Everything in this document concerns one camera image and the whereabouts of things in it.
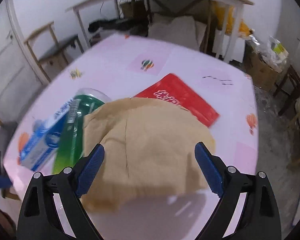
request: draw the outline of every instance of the yellow bag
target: yellow bag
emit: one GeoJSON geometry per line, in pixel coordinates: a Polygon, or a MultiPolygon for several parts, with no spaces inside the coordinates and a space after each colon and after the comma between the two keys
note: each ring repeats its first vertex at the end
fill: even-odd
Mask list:
{"type": "MultiPolygon", "coordinates": [[[[226,25],[226,34],[232,33],[232,28],[234,25],[234,18],[232,17],[233,13],[233,6],[230,6],[229,14],[228,14],[228,22],[226,25]]],[[[214,2],[214,11],[218,18],[218,29],[222,30],[223,25],[223,18],[225,15],[226,8],[222,7],[218,4],[218,2],[214,2]]],[[[250,35],[250,29],[249,27],[244,23],[244,21],[241,19],[241,23],[239,26],[239,36],[240,37],[248,37],[250,35]]]]}

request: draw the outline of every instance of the plastic bag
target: plastic bag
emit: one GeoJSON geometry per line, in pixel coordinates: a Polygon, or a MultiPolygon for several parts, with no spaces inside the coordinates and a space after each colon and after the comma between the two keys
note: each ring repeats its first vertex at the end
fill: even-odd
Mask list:
{"type": "MultiPolygon", "coordinates": [[[[228,19],[227,19],[228,21],[227,21],[227,25],[226,25],[226,34],[228,34],[228,35],[230,35],[232,33],[232,28],[234,25],[234,18],[232,17],[233,10],[234,10],[234,7],[230,6],[228,19]]],[[[218,29],[221,30],[226,8],[222,5],[222,3],[214,2],[214,11],[218,18],[218,29]]],[[[249,35],[250,35],[250,29],[244,23],[244,21],[241,19],[240,26],[239,26],[239,37],[244,38],[244,37],[248,37],[249,35]]]]}
{"type": "Polygon", "coordinates": [[[289,53],[281,42],[273,37],[269,37],[267,44],[260,47],[260,53],[263,61],[278,73],[281,73],[287,64],[289,53]]]}
{"type": "Polygon", "coordinates": [[[246,39],[246,44],[252,47],[252,51],[254,53],[259,53],[260,48],[262,47],[261,42],[258,40],[258,38],[254,34],[250,34],[246,39]]]}

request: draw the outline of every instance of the toothpaste box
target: toothpaste box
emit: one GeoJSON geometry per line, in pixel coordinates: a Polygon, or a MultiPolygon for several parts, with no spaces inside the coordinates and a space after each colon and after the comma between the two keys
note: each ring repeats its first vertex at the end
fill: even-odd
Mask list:
{"type": "Polygon", "coordinates": [[[42,122],[34,131],[20,154],[20,164],[36,171],[58,149],[63,125],[73,99],[66,102],[52,117],[42,122]]]}

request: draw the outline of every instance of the blue gripper pad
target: blue gripper pad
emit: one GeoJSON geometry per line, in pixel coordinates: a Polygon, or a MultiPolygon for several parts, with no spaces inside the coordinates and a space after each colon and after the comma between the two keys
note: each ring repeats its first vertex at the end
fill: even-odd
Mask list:
{"type": "Polygon", "coordinates": [[[9,177],[4,177],[0,175],[0,188],[10,188],[12,186],[12,182],[9,177]]]}
{"type": "Polygon", "coordinates": [[[78,198],[81,198],[82,195],[88,193],[88,190],[105,158],[105,149],[102,145],[100,145],[93,153],[90,154],[92,154],[90,160],[86,163],[77,178],[78,185],[75,194],[78,198]]]}
{"type": "Polygon", "coordinates": [[[217,194],[218,197],[222,197],[222,176],[210,158],[210,156],[212,156],[211,153],[205,147],[203,147],[201,143],[197,143],[194,148],[194,156],[204,177],[207,180],[211,191],[217,194]]]}

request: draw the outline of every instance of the concrete floor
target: concrete floor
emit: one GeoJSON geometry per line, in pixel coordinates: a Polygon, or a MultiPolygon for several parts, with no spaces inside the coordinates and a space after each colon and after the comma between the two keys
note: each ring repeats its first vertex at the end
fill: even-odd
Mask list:
{"type": "Polygon", "coordinates": [[[286,129],[289,120],[295,115],[294,108],[281,117],[278,112],[287,96],[265,92],[255,87],[259,120],[259,156],[257,171],[264,171],[271,183],[277,200],[282,239],[292,230],[300,196],[300,169],[286,168],[291,159],[300,157],[300,132],[296,127],[286,129]]]}

